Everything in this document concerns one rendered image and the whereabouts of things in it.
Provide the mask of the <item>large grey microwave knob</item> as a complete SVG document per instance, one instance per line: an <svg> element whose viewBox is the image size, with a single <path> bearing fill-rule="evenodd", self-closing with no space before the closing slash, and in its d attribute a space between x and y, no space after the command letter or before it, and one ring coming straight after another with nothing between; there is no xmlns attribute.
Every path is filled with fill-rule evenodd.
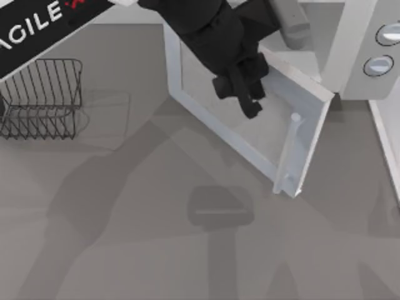
<svg viewBox="0 0 400 300"><path fill-rule="evenodd" d="M400 20L382 25L375 34L375 40L382 47L400 44Z"/></svg>

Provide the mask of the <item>pale microwave door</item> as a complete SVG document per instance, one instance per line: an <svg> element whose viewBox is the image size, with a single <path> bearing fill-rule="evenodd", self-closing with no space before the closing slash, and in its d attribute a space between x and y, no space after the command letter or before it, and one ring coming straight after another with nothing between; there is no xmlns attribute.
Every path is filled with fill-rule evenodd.
<svg viewBox="0 0 400 300"><path fill-rule="evenodd" d="M273 51L278 35L261 42L270 72L263 78L262 111L248 119L233 98L220 100L212 74L164 25L170 95L273 183L295 198L302 190L334 94L290 59Z"/></svg>

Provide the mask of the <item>pale grey rounded box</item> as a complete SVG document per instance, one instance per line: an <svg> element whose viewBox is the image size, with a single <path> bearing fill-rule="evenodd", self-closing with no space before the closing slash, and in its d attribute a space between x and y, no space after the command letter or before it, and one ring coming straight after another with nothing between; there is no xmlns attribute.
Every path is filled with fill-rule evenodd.
<svg viewBox="0 0 400 300"><path fill-rule="evenodd" d="M273 10L280 23L280 33L289 49L300 50L311 32L309 19L298 0L271 0Z"/></svg>

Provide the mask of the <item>small grey microwave knob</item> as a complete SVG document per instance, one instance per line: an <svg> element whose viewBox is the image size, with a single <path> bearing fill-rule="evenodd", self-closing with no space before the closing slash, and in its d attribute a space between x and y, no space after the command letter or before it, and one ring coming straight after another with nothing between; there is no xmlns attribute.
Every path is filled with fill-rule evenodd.
<svg viewBox="0 0 400 300"><path fill-rule="evenodd" d="M391 56L383 55L369 58L363 66L365 75L376 78L387 74L394 67L394 59Z"/></svg>

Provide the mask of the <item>pale microwave oven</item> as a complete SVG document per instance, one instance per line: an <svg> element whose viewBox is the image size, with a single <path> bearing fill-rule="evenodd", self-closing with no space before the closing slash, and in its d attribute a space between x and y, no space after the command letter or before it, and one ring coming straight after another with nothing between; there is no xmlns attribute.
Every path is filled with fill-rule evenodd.
<svg viewBox="0 0 400 300"><path fill-rule="evenodd" d="M311 32L300 50L289 49L280 32L261 46L297 67L343 100L382 100L400 75L400 44L382 47L375 40L384 24L400 20L400 0L298 0ZM394 67L380 77L364 74L364 63L388 55Z"/></svg>

